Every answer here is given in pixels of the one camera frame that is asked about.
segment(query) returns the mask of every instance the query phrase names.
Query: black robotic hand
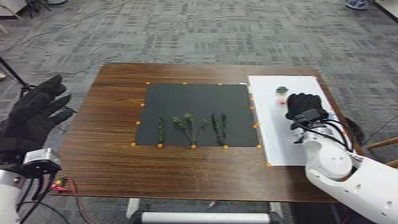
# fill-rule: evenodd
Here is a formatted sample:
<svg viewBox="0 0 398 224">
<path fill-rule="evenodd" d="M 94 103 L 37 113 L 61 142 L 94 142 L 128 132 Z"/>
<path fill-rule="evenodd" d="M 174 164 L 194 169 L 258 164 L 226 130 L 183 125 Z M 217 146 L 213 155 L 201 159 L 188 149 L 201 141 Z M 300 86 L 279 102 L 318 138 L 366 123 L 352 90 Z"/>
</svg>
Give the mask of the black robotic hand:
<svg viewBox="0 0 398 224">
<path fill-rule="evenodd" d="M 308 126 L 311 121 L 327 119 L 327 117 L 329 113 L 322 108 L 320 96 L 304 93 L 292 94 L 288 97 L 286 118 Z"/>
<path fill-rule="evenodd" d="M 21 164 L 25 153 L 41 149 L 55 125 L 73 115 L 73 110 L 64 109 L 71 96 L 55 100 L 66 91 L 61 82 L 62 76 L 57 75 L 29 91 L 0 123 L 0 165 Z"/>
</svg>

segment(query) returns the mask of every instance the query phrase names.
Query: white sheet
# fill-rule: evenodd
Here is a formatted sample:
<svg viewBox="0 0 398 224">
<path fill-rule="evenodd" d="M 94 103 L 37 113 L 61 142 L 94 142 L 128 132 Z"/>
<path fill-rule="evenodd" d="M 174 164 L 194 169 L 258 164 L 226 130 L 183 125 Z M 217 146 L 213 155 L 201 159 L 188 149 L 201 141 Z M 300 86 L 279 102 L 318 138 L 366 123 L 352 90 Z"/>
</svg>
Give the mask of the white sheet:
<svg viewBox="0 0 398 224">
<path fill-rule="evenodd" d="M 277 102 L 281 95 L 276 89 L 281 86 L 288 88 L 286 98 L 293 93 L 316 94 L 322 98 L 322 106 L 334 116 L 332 119 L 338 120 L 316 77 L 249 76 L 249 82 L 268 163 L 272 166 L 304 166 L 304 148 L 300 144 L 293 144 L 297 137 L 290 130 L 292 121 L 284 117 L 288 107 Z"/>
</svg>

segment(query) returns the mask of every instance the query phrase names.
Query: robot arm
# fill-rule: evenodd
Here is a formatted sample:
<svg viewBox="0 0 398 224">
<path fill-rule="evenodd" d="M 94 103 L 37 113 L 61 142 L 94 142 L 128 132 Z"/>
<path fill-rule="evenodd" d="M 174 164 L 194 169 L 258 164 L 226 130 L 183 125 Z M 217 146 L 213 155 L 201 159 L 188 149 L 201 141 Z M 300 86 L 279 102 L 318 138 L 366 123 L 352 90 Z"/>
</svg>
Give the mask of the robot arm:
<svg viewBox="0 0 398 224">
<path fill-rule="evenodd" d="M 9 118 L 0 122 L 0 223 L 23 223 L 52 189 L 61 161 L 52 149 L 41 149 L 53 127 L 73 115 L 66 108 L 71 96 L 64 93 L 62 77 L 55 76 L 23 95 Z M 18 200 L 25 179 L 50 175 L 45 190 L 37 189 L 36 204 L 18 217 Z"/>
<path fill-rule="evenodd" d="M 398 170 L 347 152 L 331 139 L 304 140 L 306 176 L 315 186 L 375 223 L 398 223 Z"/>
<path fill-rule="evenodd" d="M 318 96 L 293 95 L 288 107 L 311 183 L 375 223 L 398 224 L 398 170 L 348 151 L 325 125 Z"/>
</svg>

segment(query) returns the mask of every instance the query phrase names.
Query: carpet floor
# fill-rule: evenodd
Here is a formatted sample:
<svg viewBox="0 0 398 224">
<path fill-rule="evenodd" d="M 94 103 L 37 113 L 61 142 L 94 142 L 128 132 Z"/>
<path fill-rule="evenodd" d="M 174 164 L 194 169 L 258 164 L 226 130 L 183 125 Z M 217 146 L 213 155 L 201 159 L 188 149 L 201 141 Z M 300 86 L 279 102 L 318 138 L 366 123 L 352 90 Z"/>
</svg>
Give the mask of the carpet floor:
<svg viewBox="0 0 398 224">
<path fill-rule="evenodd" d="M 380 10 L 355 12 L 343 0 L 78 0 L 45 9 L 36 18 L 0 20 L 0 55 L 25 81 L 37 84 L 62 74 L 78 110 L 105 63 L 311 65 L 322 73 L 347 117 L 364 133 L 398 114 L 398 26 Z M 20 85 L 0 82 L 0 120 L 18 99 Z M 68 130 L 71 121 L 61 128 Z M 371 142 L 393 136 L 391 122 Z M 59 148 L 55 129 L 46 146 Z M 371 156 L 387 162 L 398 149 Z M 71 220 L 73 198 L 48 197 Z M 126 199 L 84 198 L 98 223 L 126 223 Z M 148 201 L 149 208 L 206 209 L 204 201 Z M 220 210 L 267 211 L 267 203 L 222 202 Z M 29 223 L 61 223 L 41 207 Z"/>
</svg>

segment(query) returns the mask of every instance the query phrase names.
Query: black pole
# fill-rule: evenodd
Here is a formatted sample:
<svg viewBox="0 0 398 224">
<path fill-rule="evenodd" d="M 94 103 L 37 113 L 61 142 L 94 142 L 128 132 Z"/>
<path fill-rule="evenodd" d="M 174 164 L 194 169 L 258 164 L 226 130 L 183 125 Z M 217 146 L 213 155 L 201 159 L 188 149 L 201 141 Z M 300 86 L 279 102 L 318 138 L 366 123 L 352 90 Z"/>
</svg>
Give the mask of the black pole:
<svg viewBox="0 0 398 224">
<path fill-rule="evenodd" d="M 29 83 L 23 81 L 23 79 L 21 79 L 20 75 L 16 74 L 16 71 L 14 71 L 14 69 L 11 68 L 11 66 L 9 66 L 9 64 L 7 64 L 7 62 L 5 62 L 5 60 L 4 60 L 2 57 L 0 57 L 0 64 L 2 64 L 4 68 L 5 68 L 7 71 L 9 71 L 9 73 L 11 73 L 11 75 L 13 75 L 13 78 L 16 79 L 18 83 L 21 84 L 21 88 L 27 89 L 27 90 L 30 90 L 32 86 L 30 86 Z"/>
</svg>

